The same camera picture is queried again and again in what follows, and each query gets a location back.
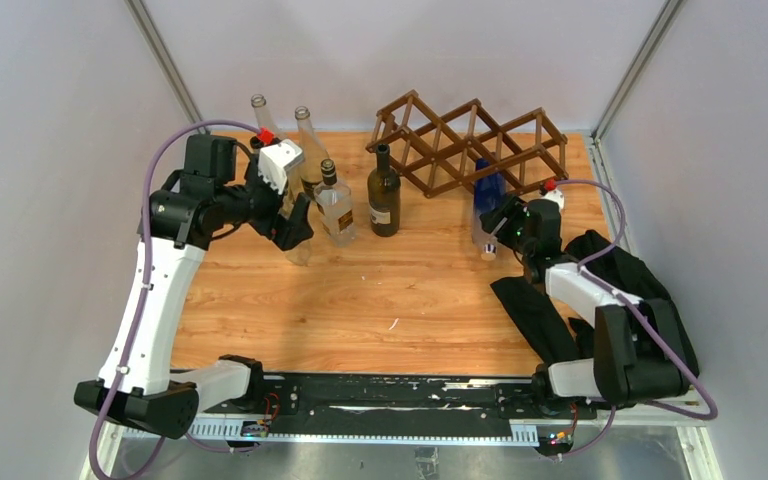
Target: wooden tabletop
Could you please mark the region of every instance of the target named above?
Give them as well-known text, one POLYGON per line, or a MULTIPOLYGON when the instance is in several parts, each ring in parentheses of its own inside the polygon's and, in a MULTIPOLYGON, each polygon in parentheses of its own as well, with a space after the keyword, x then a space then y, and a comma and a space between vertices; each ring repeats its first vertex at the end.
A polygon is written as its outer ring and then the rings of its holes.
MULTIPOLYGON (((248 135, 239 138, 247 143, 248 135)), ((472 196, 459 188, 426 199, 403 181, 401 230, 377 237, 369 228, 366 192, 375 166, 364 150, 369 134, 321 138, 352 188, 357 239, 334 246, 312 208, 307 267, 291 264, 248 227, 214 242, 187 296, 172 365, 198 367, 235 354, 260 360, 266 370, 533 373, 539 357, 490 289, 522 269, 507 249, 493 262, 479 258, 470 236, 472 196)), ((592 178, 582 138, 569 140, 570 177, 592 178)), ((239 158, 242 172, 246 159, 239 158)), ((528 162, 529 181, 545 172, 539 160, 528 162)), ((564 243, 589 228, 607 235, 596 189, 563 190, 564 243)), ((562 316, 572 315, 556 305, 562 316)))

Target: black fabric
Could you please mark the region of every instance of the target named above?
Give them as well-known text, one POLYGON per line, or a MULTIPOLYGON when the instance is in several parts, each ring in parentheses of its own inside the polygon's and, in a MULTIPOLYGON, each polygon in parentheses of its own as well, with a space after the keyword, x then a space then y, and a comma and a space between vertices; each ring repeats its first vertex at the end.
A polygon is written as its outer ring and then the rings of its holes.
MULTIPOLYGON (((581 260, 588 255, 602 250, 609 244, 610 242, 605 237, 599 235, 594 230, 588 230, 584 235, 573 239, 564 251, 581 260)), ((652 274, 646 263, 617 247, 606 255, 589 262, 587 269, 611 285, 637 295, 644 300, 653 298, 669 300, 675 313, 676 323, 678 324, 681 345, 687 359, 687 367, 694 375, 699 375, 699 362, 696 359, 696 353, 690 344, 690 338, 687 336, 687 331, 684 329, 684 324, 681 321, 678 310, 675 304, 672 303, 670 292, 655 278, 655 275, 652 274)), ((576 332, 576 342, 583 358, 592 358, 593 327, 581 320, 573 324, 573 319, 570 319, 570 326, 576 332)))
POLYGON ((548 296, 523 277, 505 277, 490 287, 519 332, 545 363, 580 358, 572 335, 548 296))

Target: metal corner post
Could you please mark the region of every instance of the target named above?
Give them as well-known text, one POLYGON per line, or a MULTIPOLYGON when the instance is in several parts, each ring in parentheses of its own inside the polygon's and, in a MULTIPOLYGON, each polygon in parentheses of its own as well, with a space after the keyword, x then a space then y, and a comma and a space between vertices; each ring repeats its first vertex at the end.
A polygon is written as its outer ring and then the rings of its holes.
POLYGON ((140 32, 142 32, 152 53, 154 53, 154 57, 157 59, 160 69, 163 70, 163 74, 166 76, 166 80, 169 82, 172 92, 175 93, 175 97, 178 99, 178 103, 184 110, 187 119, 191 123, 204 120, 192 95, 190 95, 187 86, 184 84, 184 80, 181 78, 181 73, 178 72, 178 67, 175 66, 175 62, 169 54, 169 49, 167 49, 166 44, 163 43, 163 38, 160 36, 160 32, 158 32, 154 21, 151 19, 151 15, 148 12, 148 8, 146 8, 145 2, 143 0, 125 0, 125 4, 128 5, 128 9, 134 16, 134 22, 136 22, 137 27, 140 29, 140 32))
POLYGON ((655 19, 655 23, 652 24, 652 28, 650 28, 649 33, 646 34, 646 39, 643 40, 643 43, 640 45, 640 49, 638 49, 637 54, 635 54, 634 59, 631 61, 622 80, 620 80, 620 84, 617 86, 614 95, 608 102, 608 106, 599 118, 599 123, 596 124, 596 128, 591 134, 597 147, 611 127, 617 113, 623 103, 625 103, 628 94, 637 83, 641 72, 649 63, 649 60, 661 43, 664 34, 669 30, 673 20, 675 20, 679 9, 684 5, 684 1, 685 0, 666 0, 664 6, 661 7, 661 11, 658 13, 658 18, 655 19))

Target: liquor bottle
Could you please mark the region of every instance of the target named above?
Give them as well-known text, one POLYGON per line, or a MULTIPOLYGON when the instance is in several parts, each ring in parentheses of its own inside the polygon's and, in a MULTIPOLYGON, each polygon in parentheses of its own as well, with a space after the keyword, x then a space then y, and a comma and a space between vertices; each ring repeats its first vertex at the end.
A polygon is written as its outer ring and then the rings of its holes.
POLYGON ((307 107, 296 108, 296 122, 299 126, 299 146, 302 147, 305 157, 300 167, 302 188, 310 198, 314 198, 314 190, 322 181, 320 165, 330 157, 325 150, 325 145, 313 129, 310 110, 307 107))
POLYGON ((369 192, 369 216, 372 231, 379 237, 390 237, 399 231, 402 182, 390 166, 390 146, 380 144, 375 149, 376 167, 366 180, 369 192))
POLYGON ((338 247, 345 247, 355 239, 352 218, 352 190, 337 179, 337 170, 330 158, 322 161, 322 182, 314 189, 316 206, 322 213, 325 232, 338 247))
MULTIPOLYGON (((287 134, 278 128, 278 125, 276 125, 275 121, 272 120, 272 114, 269 113, 269 109, 266 107, 266 97, 259 93, 253 95, 251 98, 251 105, 252 109, 254 109, 254 117, 257 120, 257 126, 260 128, 265 128, 275 135, 271 145, 278 144, 281 142, 281 140, 287 139, 287 134)), ((252 137, 252 149, 257 150, 264 146, 266 145, 263 145, 263 142, 260 142, 256 136, 252 137)), ((293 211, 293 207, 296 204, 296 196, 299 192, 302 191, 298 166, 287 172, 287 181, 288 191, 287 194, 284 195, 284 203, 281 205, 281 214, 284 215, 285 218, 290 217, 290 214, 293 211)), ((313 248, 311 246, 310 240, 305 240, 296 245, 296 247, 292 250, 284 252, 284 256, 291 263, 299 266, 306 266, 310 260, 312 252, 313 248)))
MULTIPOLYGON (((475 170, 481 170, 490 163, 479 158, 475 161, 475 170)), ((492 173, 475 181, 472 197, 472 243, 481 252, 481 259, 491 261, 496 258, 496 238, 481 228, 480 216, 495 210, 502 204, 505 196, 505 179, 499 172, 492 173)))

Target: white wall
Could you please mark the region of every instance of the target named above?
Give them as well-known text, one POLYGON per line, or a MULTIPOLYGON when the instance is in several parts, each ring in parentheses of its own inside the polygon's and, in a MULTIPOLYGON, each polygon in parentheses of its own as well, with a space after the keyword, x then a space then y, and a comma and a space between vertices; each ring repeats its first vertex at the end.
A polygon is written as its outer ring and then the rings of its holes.
POLYGON ((725 478, 768 478, 768 4, 687 2, 605 145, 721 406, 725 478))
POLYGON ((145 165, 184 123, 124 2, 0 2, 0 479, 77 477, 75 383, 121 319, 145 165))
POLYGON ((663 0, 147 1, 205 117, 368 129, 416 89, 438 113, 478 97, 506 121, 543 106, 595 126, 663 0))

